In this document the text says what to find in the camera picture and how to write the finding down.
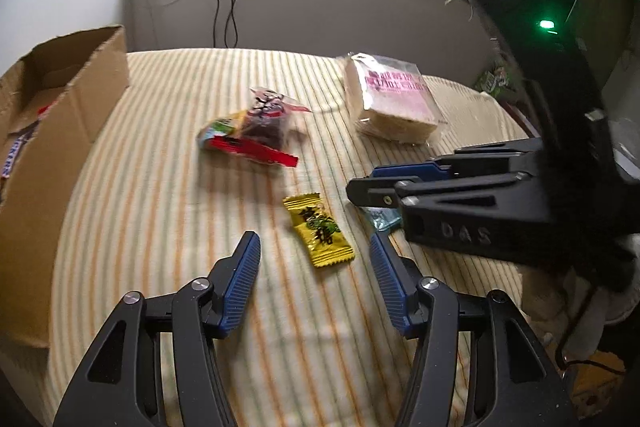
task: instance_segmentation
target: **blue gripper pad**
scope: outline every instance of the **blue gripper pad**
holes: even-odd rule
[[[258,264],[260,264],[260,237],[255,232],[244,232],[233,255],[220,259],[213,267],[214,292],[223,299],[222,320],[218,327],[221,337],[226,337],[240,324],[249,293],[258,274]],[[220,270],[222,277],[218,276],[217,269]],[[216,285],[216,280],[225,279],[228,282],[226,289],[220,293],[222,288],[220,282]]]
[[[372,178],[388,178],[395,176],[418,176],[423,182],[448,180],[448,169],[441,169],[434,162],[413,163],[407,165],[388,165],[376,167],[371,171]]]
[[[371,236],[369,254],[391,323],[405,338],[415,338],[417,331],[410,320],[410,313],[418,305],[415,283],[387,235],[375,233]]]

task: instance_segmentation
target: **wrapped bread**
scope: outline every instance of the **wrapped bread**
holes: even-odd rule
[[[438,105],[414,64],[351,55],[346,61],[344,87],[351,120],[363,133],[424,144],[443,122]]]

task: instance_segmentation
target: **table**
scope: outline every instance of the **table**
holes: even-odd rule
[[[244,230],[262,261],[242,326],[218,343],[218,363],[240,426],[391,426],[415,341],[386,315],[368,255],[370,229],[346,199],[350,178],[380,164],[418,162],[459,146],[526,137],[494,99],[427,77],[449,125],[432,148],[356,133],[344,105],[340,60],[255,50],[129,54],[130,87],[82,170],[69,203],[54,271],[51,347],[36,380],[50,423],[85,349],[124,293],[171,293],[206,275]],[[294,117],[296,169],[202,153],[196,134],[248,107],[250,87],[279,90],[313,113]],[[356,259],[313,268],[282,199],[319,191]],[[454,290],[504,289],[516,303],[514,266],[392,241],[421,272]],[[164,396],[180,425],[169,338]],[[462,423],[468,338],[462,338],[452,424]]]

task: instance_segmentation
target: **yellow candy wrapper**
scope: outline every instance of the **yellow candy wrapper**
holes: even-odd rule
[[[316,267],[350,261],[355,257],[340,227],[324,206],[320,194],[301,194],[282,200],[293,227],[304,241]]]

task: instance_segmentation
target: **blue candy wrapper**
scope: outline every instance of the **blue candy wrapper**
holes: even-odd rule
[[[360,210],[367,216],[373,228],[379,232],[391,232],[402,226],[400,212],[395,208],[376,208],[373,206],[361,206]]]

